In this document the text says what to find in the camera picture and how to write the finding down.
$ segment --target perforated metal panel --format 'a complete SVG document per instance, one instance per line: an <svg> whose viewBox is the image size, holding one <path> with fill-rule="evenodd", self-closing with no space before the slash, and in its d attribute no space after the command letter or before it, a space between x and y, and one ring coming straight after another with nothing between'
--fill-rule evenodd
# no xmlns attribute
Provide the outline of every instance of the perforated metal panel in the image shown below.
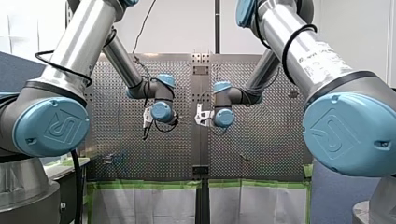
<svg viewBox="0 0 396 224"><path fill-rule="evenodd" d="M244 86L259 59L212 58L212 86L221 80ZM223 136L210 134L211 178L304 178L302 165L311 160L303 139L304 97L289 83L283 70L279 72L260 105L234 105L235 124Z"/></svg>
<svg viewBox="0 0 396 224"><path fill-rule="evenodd" d="M209 178L304 179L303 164L312 159L302 134L304 97L284 74L264 93L260 105L233 106L236 122L225 135L211 133L206 141L207 129L197 129L193 123L194 97L220 80L242 87L260 56L210 55L204 67L209 68L211 85L207 74L192 72L199 62L196 56L142 55L140 59L154 76L163 72L175 76L174 104L180 124L170 133L151 128L149 139L143 141L144 100L128 99L117 72L101 58L92 75L92 91L87 92L92 118L86 147L92 158L90 179L192 179L192 166L207 163Z"/></svg>
<svg viewBox="0 0 396 224"><path fill-rule="evenodd" d="M95 156L90 179L191 179L190 57L140 56L153 77L159 73L175 76L174 107L180 115L180 124L172 132L160 133L153 125L146 141L142 140L144 100L127 98L125 85L110 62L105 57L99 60L92 75Z"/></svg>

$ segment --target blue panel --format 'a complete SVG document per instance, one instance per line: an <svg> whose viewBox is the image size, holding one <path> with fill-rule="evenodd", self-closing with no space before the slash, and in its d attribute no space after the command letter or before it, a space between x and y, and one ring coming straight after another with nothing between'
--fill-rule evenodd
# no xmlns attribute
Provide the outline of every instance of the blue panel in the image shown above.
<svg viewBox="0 0 396 224"><path fill-rule="evenodd" d="M164 102L157 102L151 108L151 116L160 122L169 122L172 119L172 109Z"/></svg>
<svg viewBox="0 0 396 224"><path fill-rule="evenodd" d="M235 121L235 114L230 109L221 109L215 116L215 125L220 128L228 128Z"/></svg>
<svg viewBox="0 0 396 224"><path fill-rule="evenodd" d="M249 27L253 15L255 0L239 0L236 7L236 24Z"/></svg>
<svg viewBox="0 0 396 224"><path fill-rule="evenodd" d="M231 88L231 82L220 81L220 82L216 82L215 85L213 86L213 92L218 93L220 91L225 91L230 88Z"/></svg>
<svg viewBox="0 0 396 224"><path fill-rule="evenodd" d="M27 108L15 123L12 137L24 154L55 157L74 150L89 128L88 113L81 104L54 97Z"/></svg>
<svg viewBox="0 0 396 224"><path fill-rule="evenodd" d="M304 114L304 140L315 158L343 175L396 174L396 113L357 93L322 96Z"/></svg>
<svg viewBox="0 0 396 224"><path fill-rule="evenodd" d="M172 88L176 86L175 78L172 75L168 74L159 74L157 78L165 85L168 85Z"/></svg>

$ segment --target black cable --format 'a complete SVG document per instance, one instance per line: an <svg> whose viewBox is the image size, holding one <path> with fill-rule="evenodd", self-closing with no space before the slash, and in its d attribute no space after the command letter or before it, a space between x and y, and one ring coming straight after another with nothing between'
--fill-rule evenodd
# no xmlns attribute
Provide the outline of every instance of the black cable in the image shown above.
<svg viewBox="0 0 396 224"><path fill-rule="evenodd" d="M250 97L248 96L248 94L244 91L244 89L238 87L238 90L240 90L242 92L242 97L241 97L241 101L240 101L240 105L244 102L244 96L248 99L248 105L245 105L245 107L251 107L252 103L250 100Z"/></svg>
<svg viewBox="0 0 396 224"><path fill-rule="evenodd" d="M114 38L116 38L116 36L117 36L117 29L115 29L113 26L113 27L111 27L110 38L108 38L106 40L106 43L103 45L103 48L105 48L107 45L109 45L111 43L111 41L113 41Z"/></svg>
<svg viewBox="0 0 396 224"><path fill-rule="evenodd" d="M77 151L74 150L71 152L73 158L73 164L76 172L76 217L75 223L81 223L81 212L82 212L82 203L83 203L83 187L82 186L82 172L81 168L79 167L78 155Z"/></svg>
<svg viewBox="0 0 396 224"><path fill-rule="evenodd" d="M276 75L275 75L274 79L271 81L270 84L266 85L266 86L264 87L264 89L268 89L269 87L271 87L271 86L275 83L275 81L277 80L277 78L279 77L279 74L280 74L280 67L277 68L277 72L276 72Z"/></svg>
<svg viewBox="0 0 396 224"><path fill-rule="evenodd" d="M137 43L139 42L140 36L143 34L143 30L145 29L146 21L149 18L149 14L151 13L151 10L154 7L155 2L157 2L157 0L152 1L151 6L149 7L149 10L148 10L148 14L146 15L146 18L143 20L142 28L140 29L139 35L137 35L136 41L134 42L134 50L132 51L132 54L134 54L134 52L136 51Z"/></svg>
<svg viewBox="0 0 396 224"><path fill-rule="evenodd" d="M294 80L291 78L290 73L289 73L289 69L287 66L287 62L288 62L288 53L289 53L289 48L291 46L291 44L293 43L294 39L297 38L297 36L304 32L304 31L308 31L308 30L313 30L315 33L318 32L318 28L317 26L315 26L314 24L307 24L302 26L300 29L296 30L290 37L290 39L288 40L288 42L285 45L285 48L283 49L283 54L282 54L282 64L283 64L283 71L285 72L286 77L288 78L288 80L294 83Z"/></svg>
<svg viewBox="0 0 396 224"><path fill-rule="evenodd" d="M149 131L151 130L152 122L149 124L148 128L145 128L143 132L143 141L146 141L149 138Z"/></svg>
<svg viewBox="0 0 396 224"><path fill-rule="evenodd" d="M52 63L52 62L48 61L47 59L44 59L44 58L41 57L41 55L51 54L51 53L53 53L53 50L40 51L40 52L37 52L37 53L35 54L35 57L36 57L38 60L40 60L41 62L47 63L47 64L51 65L52 67L54 67L54 68L56 68L56 69L59 69L59 70L61 70L61 71L67 72L67 73L71 73L71 74L73 74L73 75L75 75L75 76L82 77L82 78L84 78L85 80L88 80L87 87L91 86L91 84L93 83L93 81L92 81L92 79L91 79L89 76L86 76L86 75L84 75L84 74L75 72L75 71L73 71L73 70L71 70L71 69L68 69L68 68L66 68L66 67L60 66L59 64Z"/></svg>
<svg viewBox="0 0 396 224"><path fill-rule="evenodd" d="M172 131L176 128L176 126L177 126L177 123L176 123L175 125L172 125L172 128L171 128L171 129L169 129L169 130L162 130L162 129L160 129L160 127L158 127L157 120L154 120L153 122L154 122L155 128L157 128L157 130L158 130L159 132L161 132L161 133L170 133L170 132L172 132Z"/></svg>

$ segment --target cable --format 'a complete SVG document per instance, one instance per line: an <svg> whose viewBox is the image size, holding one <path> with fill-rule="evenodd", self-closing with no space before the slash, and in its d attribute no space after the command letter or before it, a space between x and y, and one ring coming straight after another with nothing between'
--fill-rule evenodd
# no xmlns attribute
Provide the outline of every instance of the cable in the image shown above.
<svg viewBox="0 0 396 224"><path fill-rule="evenodd" d="M148 128L145 128L143 131L143 141L146 141L149 138L149 131L151 130L152 122L149 124Z"/></svg>
<svg viewBox="0 0 396 224"><path fill-rule="evenodd" d="M134 50L132 51L132 54L134 54L134 52L136 51L137 43L139 42L140 36L143 34L143 30L145 29L146 21L149 18L149 14L151 13L151 10L154 7L155 2L157 2L157 0L152 1L151 6L149 7L149 10L148 10L148 14L146 15L146 18L143 20L142 28L140 29L139 35L137 35L136 41L134 42Z"/></svg>
<svg viewBox="0 0 396 224"><path fill-rule="evenodd" d="M75 75L75 76L82 77L82 78L84 78L85 80L88 80L88 83L86 84L86 87L91 86L91 84L93 83L93 81L92 81L92 79L91 79L90 77L88 77L88 76L86 76L86 75L84 75L84 74L75 72L75 71L73 71L73 70L71 70L71 69L68 69L68 68L66 68L66 67L63 67L63 66L61 66L61 65L59 65L59 64L52 63L52 62L48 61L47 59L44 59L44 58L41 57L41 55L51 54L51 53L53 53L53 50L40 51L40 52L37 52L37 53L35 54L35 57L36 57L38 60L40 60L41 62L46 63L46 64L49 64L49 65L51 65L52 67L54 67L54 68L56 68L56 69L59 69L59 70L61 70L61 71L67 72L67 73L71 73L71 74L73 74L73 75Z"/></svg>
<svg viewBox="0 0 396 224"><path fill-rule="evenodd" d="M79 167L79 161L78 161L78 155L77 151L74 150L71 152L72 154L72 159L73 159L73 164L76 172L76 217L75 217L75 223L80 224L81 223L81 212L82 212L82 191L83 191L83 186L82 186L82 173L81 173L81 168Z"/></svg>
<svg viewBox="0 0 396 224"><path fill-rule="evenodd" d="M113 26L113 27L111 27L110 38L108 38L106 40L106 43L103 45L103 48L105 48L107 45L109 45L114 40L114 38L116 38L116 36L117 36L117 29L115 29Z"/></svg>
<svg viewBox="0 0 396 224"><path fill-rule="evenodd" d="M244 102L244 95L245 95L245 97L248 99L248 105L245 105L245 107L251 107L251 106L252 106L252 103L251 103L251 100L250 100L250 97L248 96L248 94L244 91L244 89L242 89L242 88L240 88L240 87L238 87L237 89L240 90L240 91L242 92L242 97L241 97L240 105Z"/></svg>
<svg viewBox="0 0 396 224"><path fill-rule="evenodd" d="M204 101L202 100L202 98L203 98L203 96L204 96L206 93L208 93L208 92L213 92L213 91L204 91L204 92L201 93L201 96L200 96L198 102L202 102L202 105L204 104ZM212 117L212 116L211 116L211 115L212 115L212 111L213 111L213 110L210 110L210 112L209 112L209 118L203 119L202 121L207 121L207 120L212 120L212 121L213 121L213 119L211 118L211 117ZM223 133L221 133L221 134L216 133L216 132L214 131L214 129L213 129L211 123L212 123L212 122L209 122L209 129L210 129L210 131L211 131L215 136L223 136L224 134L227 133L228 128L225 128L225 129L223 130Z"/></svg>
<svg viewBox="0 0 396 224"><path fill-rule="evenodd" d="M276 75L275 75L274 79L272 80L272 82L271 82L270 84L264 86L263 88L264 88L264 89L270 88L270 87L275 83L275 81L277 80L277 78L279 77L279 74L280 74L280 67L277 68Z"/></svg>
<svg viewBox="0 0 396 224"><path fill-rule="evenodd" d="M175 124L175 125L171 125L171 129L169 129L169 130L162 130L162 129L160 129L160 127L158 127L158 124L157 124L157 120L154 120L153 121L154 122L154 125L155 125L155 127L157 128L157 130L159 131L159 132L161 132L161 133L170 133L170 132L172 132L175 128L176 128L176 126L177 126L177 123Z"/></svg>
<svg viewBox="0 0 396 224"><path fill-rule="evenodd" d="M289 53L289 48L291 46L291 44L293 43L294 39L297 38L297 36L304 32L304 31L308 31L308 30L313 30L315 33L318 32L318 28L317 26L315 26L314 24L307 24L302 26L300 29L296 30L290 37L290 39L288 40L288 42L285 45L285 48L283 49L283 54L282 54L282 65L283 65L283 71L285 72L286 77L288 78L288 80L294 83L294 80L291 78L290 73L289 73L289 69L287 66L287 62L288 62L288 53Z"/></svg>
<svg viewBox="0 0 396 224"><path fill-rule="evenodd" d="M203 98L203 96L204 96L205 94L207 94L207 93L209 93L209 92L213 92L213 91L204 91L204 92L202 92L202 93L201 93L201 96L199 97L198 102L204 103L204 101L202 100L202 98Z"/></svg>

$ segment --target silver robot arm segment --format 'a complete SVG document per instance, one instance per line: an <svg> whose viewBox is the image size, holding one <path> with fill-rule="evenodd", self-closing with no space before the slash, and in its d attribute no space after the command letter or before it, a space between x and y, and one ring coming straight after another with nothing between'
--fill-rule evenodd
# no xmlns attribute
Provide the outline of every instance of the silver robot arm segment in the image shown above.
<svg viewBox="0 0 396 224"><path fill-rule="evenodd" d="M262 37L306 97L304 140L322 164L343 175L396 174L396 93L357 71L307 25L312 0L239 1L238 24Z"/></svg>
<svg viewBox="0 0 396 224"><path fill-rule="evenodd" d="M41 77L0 98L2 156L60 156L83 141L90 126L83 92L113 23L135 3L81 1Z"/></svg>
<svg viewBox="0 0 396 224"><path fill-rule="evenodd" d="M159 74L151 80L143 79L120 40L111 32L103 52L127 86L127 96L132 99L155 99L154 105L146 108L144 128L153 120L169 125L177 124L177 112L173 108L175 79L168 74Z"/></svg>

